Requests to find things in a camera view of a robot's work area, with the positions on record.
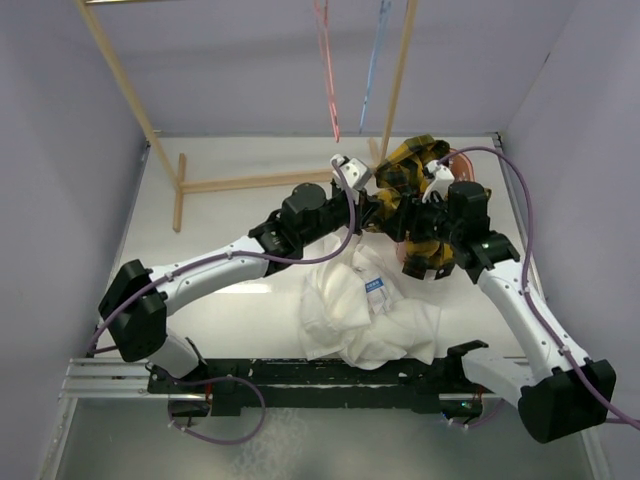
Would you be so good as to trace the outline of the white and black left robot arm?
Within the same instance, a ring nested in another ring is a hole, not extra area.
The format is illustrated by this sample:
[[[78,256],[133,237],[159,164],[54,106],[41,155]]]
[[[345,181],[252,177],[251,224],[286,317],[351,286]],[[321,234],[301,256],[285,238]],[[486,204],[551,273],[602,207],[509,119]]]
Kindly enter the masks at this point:
[[[194,344],[169,331],[167,320],[186,305],[228,286],[304,265],[305,247],[345,227],[364,229],[381,202],[365,190],[295,187],[281,207],[231,244],[191,260],[147,268],[140,261],[118,270],[101,300],[102,322],[126,362],[148,360],[184,392],[202,387],[205,362]]]

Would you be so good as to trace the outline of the light blue wire hanger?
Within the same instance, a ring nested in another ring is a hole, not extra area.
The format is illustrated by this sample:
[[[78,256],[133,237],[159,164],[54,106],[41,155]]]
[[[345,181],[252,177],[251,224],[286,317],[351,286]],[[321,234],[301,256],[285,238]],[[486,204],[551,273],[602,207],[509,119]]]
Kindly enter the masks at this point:
[[[372,90],[375,82],[377,62],[378,62],[380,52],[382,50],[382,46],[384,44],[384,39],[385,39],[387,25],[388,25],[388,21],[389,21],[391,9],[392,9],[392,4],[393,2],[391,0],[382,0],[380,2],[376,33],[374,37],[374,43],[372,46],[368,72],[367,72],[366,89],[365,89],[365,94],[363,98],[362,109],[361,109],[361,114],[359,119],[358,134],[363,133],[364,127],[366,125],[368,109],[369,109],[370,101],[372,98]]]

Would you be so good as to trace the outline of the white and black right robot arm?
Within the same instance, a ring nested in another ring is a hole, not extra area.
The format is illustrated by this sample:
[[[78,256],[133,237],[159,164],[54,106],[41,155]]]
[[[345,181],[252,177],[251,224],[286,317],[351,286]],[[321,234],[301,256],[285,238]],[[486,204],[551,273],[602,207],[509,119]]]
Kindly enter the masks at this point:
[[[526,278],[526,264],[511,241],[490,226],[489,196],[476,182],[454,182],[420,199],[405,194],[386,233],[395,240],[435,240],[497,308],[527,359],[522,367],[483,345],[445,366],[456,391],[481,385],[517,409],[540,443],[603,424],[616,373],[594,361],[564,330]]]

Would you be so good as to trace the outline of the white collared shirt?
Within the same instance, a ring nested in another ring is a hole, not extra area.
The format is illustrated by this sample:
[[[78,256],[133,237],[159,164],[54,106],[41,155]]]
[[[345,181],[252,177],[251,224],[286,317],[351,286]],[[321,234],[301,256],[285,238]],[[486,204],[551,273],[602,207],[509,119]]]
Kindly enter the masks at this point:
[[[308,360],[338,357],[375,370],[405,357],[431,364],[441,309],[401,293],[378,253],[361,238],[311,267],[302,286],[298,338]]]

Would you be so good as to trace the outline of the yellow plaid flannel shirt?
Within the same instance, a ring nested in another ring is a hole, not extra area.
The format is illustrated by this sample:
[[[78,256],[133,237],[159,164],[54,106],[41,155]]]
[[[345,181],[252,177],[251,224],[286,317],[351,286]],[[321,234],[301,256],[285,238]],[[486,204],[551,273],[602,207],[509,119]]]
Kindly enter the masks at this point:
[[[379,209],[367,221],[370,233],[386,234],[404,248],[402,273],[423,280],[428,271],[447,269],[453,263],[449,245],[437,240],[417,242],[410,223],[430,181],[424,169],[432,160],[451,152],[450,144],[423,134],[406,139],[375,170]]]

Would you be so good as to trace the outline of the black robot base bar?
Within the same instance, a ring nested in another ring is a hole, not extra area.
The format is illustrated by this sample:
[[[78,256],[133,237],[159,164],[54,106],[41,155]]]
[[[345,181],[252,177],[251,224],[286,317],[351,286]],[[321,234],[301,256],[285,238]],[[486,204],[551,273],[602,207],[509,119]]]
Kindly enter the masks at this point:
[[[474,340],[450,347],[430,365],[405,358],[375,370],[337,358],[208,359],[204,369],[182,381],[151,367],[148,391],[170,396],[170,411],[180,417],[238,416],[245,408],[266,406],[400,409],[477,418],[483,411],[483,388],[465,377],[462,358],[487,347]]]

